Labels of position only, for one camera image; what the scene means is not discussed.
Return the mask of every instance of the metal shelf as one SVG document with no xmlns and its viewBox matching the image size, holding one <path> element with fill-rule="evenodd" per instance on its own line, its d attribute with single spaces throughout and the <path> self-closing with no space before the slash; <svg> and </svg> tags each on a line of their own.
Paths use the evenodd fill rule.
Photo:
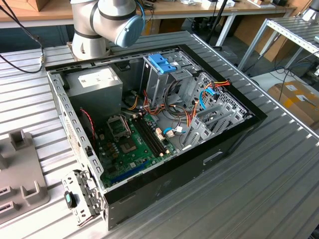
<svg viewBox="0 0 319 239">
<path fill-rule="evenodd" d="M 275 37 L 280 34 L 293 41 L 309 53 L 315 53 L 315 56 L 319 57 L 319 43 L 314 40 L 315 36 L 319 36 L 319 20 L 316 24 L 310 24 L 302 20 L 300 17 L 271 18 L 266 19 L 259 29 L 255 39 L 251 43 L 250 47 L 248 48 L 238 66 L 239 70 L 242 70 L 246 65 L 247 60 L 253 53 L 256 45 L 263 36 L 267 27 L 272 28 L 273 30 L 275 30 L 275 32 L 266 43 L 261 54 L 265 52 L 265 50 L 270 46 Z M 293 56 L 291 63 L 297 57 L 297 55 Z"/>
</svg>

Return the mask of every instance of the blue pcie slot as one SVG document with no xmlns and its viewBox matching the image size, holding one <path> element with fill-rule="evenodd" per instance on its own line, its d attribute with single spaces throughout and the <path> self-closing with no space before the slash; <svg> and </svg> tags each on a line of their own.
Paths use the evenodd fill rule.
<svg viewBox="0 0 319 239">
<path fill-rule="evenodd" d="M 126 173 L 123 173 L 121 174 L 120 176 L 117 176 L 116 178 L 113 178 L 111 179 L 111 183 L 116 183 L 116 182 L 120 182 L 132 175 L 134 175 L 135 173 L 141 171 L 144 167 L 145 167 L 145 164 L 147 163 L 148 161 L 145 161 L 144 163 L 142 163 L 141 165 L 135 167 L 135 168 L 132 168 L 130 171 L 127 171 Z"/>
</svg>

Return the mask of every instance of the desk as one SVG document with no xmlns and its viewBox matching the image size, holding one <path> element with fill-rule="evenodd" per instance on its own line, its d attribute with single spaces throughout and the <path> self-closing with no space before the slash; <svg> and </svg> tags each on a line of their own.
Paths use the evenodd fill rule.
<svg viewBox="0 0 319 239">
<path fill-rule="evenodd" d="M 228 158 L 160 199 L 114 230 L 97 217 L 78 228 L 61 178 L 78 166 L 44 71 L 23 74 L 0 62 L 0 134 L 32 134 L 50 201 L 0 225 L 1 238 L 307 238 L 319 224 L 319 138 L 199 37 L 188 32 L 142 36 L 115 54 L 187 44 L 268 117 Z M 45 50 L 47 64 L 73 61 L 66 46 Z M 38 68 L 39 50 L 6 53 L 24 69 Z"/>
<path fill-rule="evenodd" d="M 258 8 L 255 5 L 242 0 L 236 3 L 234 7 L 226 8 L 222 16 L 228 16 L 223 30 L 217 41 L 218 46 L 222 45 L 231 24 L 238 15 L 251 15 L 251 14 L 267 14 L 267 13 L 285 13 L 284 17 L 289 16 L 295 7 L 282 7 L 276 8 Z M 71 4 L 68 0 L 51 0 L 41 12 L 28 11 L 23 9 L 13 9 L 16 16 L 21 23 L 25 26 L 49 26 L 49 25 L 69 25 L 73 24 L 73 15 Z M 179 1 L 155 2 L 155 11 L 153 19 L 167 19 L 167 18 L 185 18 L 185 17 L 201 17 L 213 16 L 214 8 L 206 10 L 201 7 L 200 3 L 194 6 L 186 6 Z M 146 10 L 147 19 L 151 18 L 151 12 Z M 18 27 L 17 24 L 11 21 L 3 12 L 0 12 L 0 28 Z"/>
</svg>

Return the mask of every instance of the slotted aluminum table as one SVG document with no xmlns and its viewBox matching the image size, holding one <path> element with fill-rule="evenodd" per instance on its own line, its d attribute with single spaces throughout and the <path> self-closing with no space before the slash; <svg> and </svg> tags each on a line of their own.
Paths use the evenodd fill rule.
<svg viewBox="0 0 319 239">
<path fill-rule="evenodd" d="M 45 72 L 29 75 L 0 63 L 0 134 L 31 132 L 51 196 L 49 203 L 6 224 L 12 238 L 77 239 L 277 239 L 307 238 L 319 224 L 319 138 L 273 101 L 196 35 L 188 32 L 141 37 L 132 49 L 187 44 L 268 117 L 238 150 L 108 232 L 101 218 L 82 228 L 63 198 L 60 179 L 76 169 Z M 67 47 L 48 48 L 48 64 L 73 61 Z M 39 50 L 5 54 L 35 69 Z"/>
<path fill-rule="evenodd" d="M 270 18 L 264 21 L 263 25 L 257 32 L 255 39 L 252 41 L 238 66 L 239 70 L 242 70 L 246 65 L 247 60 L 255 50 L 256 45 L 263 36 L 267 27 L 270 27 L 275 31 L 264 46 L 264 49 L 261 51 L 261 55 L 268 49 L 275 38 L 281 34 L 300 46 L 299 50 L 286 65 L 286 68 L 293 63 L 303 49 L 319 57 L 319 43 L 315 41 L 315 36 L 319 36 L 319 20 L 317 20 L 315 24 L 310 24 L 305 22 L 300 17 L 295 16 L 285 18 Z"/>
</svg>

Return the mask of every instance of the green button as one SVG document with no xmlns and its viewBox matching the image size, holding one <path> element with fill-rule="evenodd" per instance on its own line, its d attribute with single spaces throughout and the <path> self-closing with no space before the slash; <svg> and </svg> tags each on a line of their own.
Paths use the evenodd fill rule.
<svg viewBox="0 0 319 239">
<path fill-rule="evenodd" d="M 69 194 L 66 195 L 66 201 L 67 201 L 68 203 L 71 202 L 71 197 L 70 197 Z"/>
</svg>

